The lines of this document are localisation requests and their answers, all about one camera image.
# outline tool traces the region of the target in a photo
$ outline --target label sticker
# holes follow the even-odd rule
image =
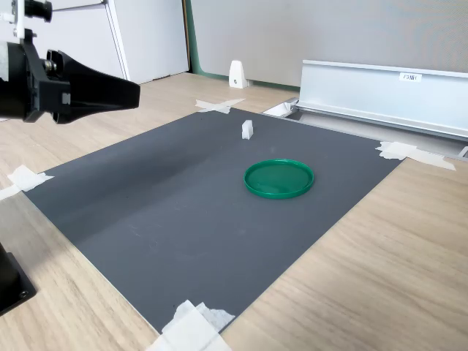
[[[400,73],[400,80],[404,82],[421,83],[423,75],[417,75],[415,73]]]

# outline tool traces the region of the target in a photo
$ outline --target green trim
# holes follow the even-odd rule
[[[213,73],[204,72],[200,66],[200,59],[198,57],[197,38],[195,36],[195,25],[193,23],[193,12],[192,12],[192,0],[185,1],[186,14],[187,14],[187,27],[189,32],[189,51],[190,51],[190,66],[192,73],[196,75],[204,75],[210,78],[227,80],[226,75],[215,75]],[[278,88],[290,91],[299,91],[298,86],[285,86],[282,84],[260,82],[257,80],[253,81],[256,86],[267,86],[269,88]]]

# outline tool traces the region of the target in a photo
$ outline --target wooden table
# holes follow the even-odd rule
[[[0,187],[21,164],[68,162],[198,109],[297,95],[182,74],[142,86],[137,110],[56,126],[0,123]],[[233,350],[467,350],[468,163],[407,159],[277,279],[222,336]],[[0,317],[0,350],[144,350],[157,332],[24,196],[0,202],[0,241],[37,296]]]

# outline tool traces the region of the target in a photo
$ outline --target gray mat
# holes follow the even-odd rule
[[[399,164],[378,145],[236,109],[195,113],[55,167],[26,195],[161,331],[186,299],[240,315]],[[273,158],[308,164],[311,190],[248,192],[244,171]]]

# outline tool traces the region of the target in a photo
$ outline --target green plastic lid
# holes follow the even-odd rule
[[[254,194],[268,199],[289,199],[308,192],[314,173],[292,159],[269,159],[246,170],[244,183]]]

